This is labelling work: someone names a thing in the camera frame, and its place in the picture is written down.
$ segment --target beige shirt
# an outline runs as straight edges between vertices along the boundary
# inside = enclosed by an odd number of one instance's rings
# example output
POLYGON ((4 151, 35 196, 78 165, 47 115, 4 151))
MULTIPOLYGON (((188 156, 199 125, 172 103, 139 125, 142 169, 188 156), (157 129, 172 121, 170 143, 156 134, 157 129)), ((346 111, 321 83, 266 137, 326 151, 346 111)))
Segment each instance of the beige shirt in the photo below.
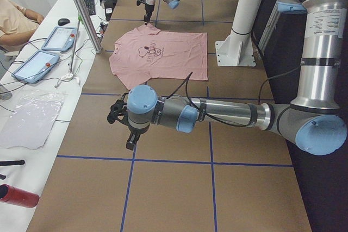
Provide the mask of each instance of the beige shirt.
MULTIPOLYGON (((0 0, 0 37, 3 35, 27 32, 39 27, 39 24, 25 17, 26 8, 11 0, 0 0)), ((2 46, 8 51, 17 51, 21 46, 2 46)))

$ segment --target keyboard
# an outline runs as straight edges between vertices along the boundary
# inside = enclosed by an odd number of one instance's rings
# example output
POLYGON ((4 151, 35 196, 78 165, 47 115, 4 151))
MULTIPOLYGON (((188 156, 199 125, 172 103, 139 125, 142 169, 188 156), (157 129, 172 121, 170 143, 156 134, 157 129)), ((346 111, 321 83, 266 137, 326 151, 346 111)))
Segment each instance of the keyboard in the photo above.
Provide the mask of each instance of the keyboard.
POLYGON ((95 15, 96 14, 96 6, 95 6, 95 2, 94 0, 83 0, 86 4, 87 10, 88 10, 88 14, 91 15, 95 15))

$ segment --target computer mouse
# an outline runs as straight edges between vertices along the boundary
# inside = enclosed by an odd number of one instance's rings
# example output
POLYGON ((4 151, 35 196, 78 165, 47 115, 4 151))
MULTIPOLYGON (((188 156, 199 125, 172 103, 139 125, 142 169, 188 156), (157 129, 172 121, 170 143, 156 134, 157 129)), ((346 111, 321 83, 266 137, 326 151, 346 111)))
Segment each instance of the computer mouse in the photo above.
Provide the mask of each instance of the computer mouse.
POLYGON ((64 26, 65 24, 69 24, 70 23, 70 20, 67 19, 67 18, 61 18, 60 20, 58 20, 58 25, 61 27, 61 26, 64 26))

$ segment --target clear plastic bag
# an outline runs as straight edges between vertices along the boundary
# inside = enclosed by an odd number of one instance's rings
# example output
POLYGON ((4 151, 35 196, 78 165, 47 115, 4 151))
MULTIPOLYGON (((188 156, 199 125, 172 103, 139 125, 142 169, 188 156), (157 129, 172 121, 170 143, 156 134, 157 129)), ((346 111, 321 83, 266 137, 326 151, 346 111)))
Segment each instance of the clear plastic bag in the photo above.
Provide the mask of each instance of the clear plastic bag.
POLYGON ((0 132, 0 147, 42 147, 63 105, 64 95, 34 91, 19 100, 0 132))

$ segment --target white table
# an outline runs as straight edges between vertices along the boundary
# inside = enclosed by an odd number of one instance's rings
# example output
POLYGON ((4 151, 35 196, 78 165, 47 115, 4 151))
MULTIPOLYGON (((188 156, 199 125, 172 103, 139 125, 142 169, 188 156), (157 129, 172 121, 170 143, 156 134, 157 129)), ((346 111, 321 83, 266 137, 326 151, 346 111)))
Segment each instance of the white table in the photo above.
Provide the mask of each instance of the white table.
MULTIPOLYGON (((57 21, 60 18, 68 18, 71 21, 71 23, 67 24, 66 26, 77 26, 78 13, 73 0, 58 0, 49 14, 46 16, 40 27, 37 29, 31 40, 48 37, 53 28, 57 26, 57 21)), ((96 5, 96 15, 91 16, 93 25, 96 29, 100 25, 100 22, 104 22, 101 18, 105 19, 104 9, 100 7, 100 3, 98 1, 96 5)), ((88 39, 88 35, 84 26, 81 24, 79 28, 76 49, 78 49, 86 39, 88 39)), ((34 42, 34 45, 40 48, 43 43, 44 41, 38 41, 34 42)), ((26 61, 35 51, 36 48, 28 44, 25 46, 16 60, 26 61)), ((72 49, 70 49, 65 54, 60 54, 60 58, 62 60, 68 58, 71 53, 72 49)), ((54 87, 57 84, 57 79, 39 81, 37 84, 27 84, 24 87, 13 91, 13 96, 11 99, 7 101, 0 101, 0 105, 10 110, 14 110, 20 98, 23 95, 31 94, 33 91, 40 91, 43 93, 62 93, 65 99, 57 119, 69 121, 74 112, 79 96, 81 94, 82 86, 87 79, 95 57, 95 51, 93 49, 91 41, 88 41, 77 54, 83 59, 79 72, 76 75, 79 77, 80 84, 78 84, 75 79, 71 80, 68 83, 62 82, 58 88, 54 87)), ((70 58, 60 62, 44 78, 61 78, 62 76, 68 74, 69 62, 70 58)), ((73 71, 76 71, 79 63, 80 60, 75 57, 73 62, 73 71)), ((9 71, 13 72, 19 66, 19 63, 13 64, 9 68, 9 71)), ((6 84, 13 81, 15 80, 10 75, 10 73, 7 72, 0 83, 6 84)), ((12 83, 5 85, 5 87, 8 90, 13 90, 21 85, 22 83, 12 83)), ((0 108, 0 129, 3 128, 10 115, 11 112, 0 108)), ((2 180, 0 184, 9 184, 11 186, 41 195, 54 163, 54 159, 68 128, 68 124, 68 122, 55 121, 52 131, 42 148, 36 150, 30 150, 21 147, 11 149, 0 148, 0 161, 23 159, 26 162, 23 166, 0 167, 0 173, 7 176, 7 178, 5 180, 2 180)), ((28 209, 20 206, 0 203, 0 231, 26 231, 30 220, 34 215, 34 211, 35 208, 28 209)))

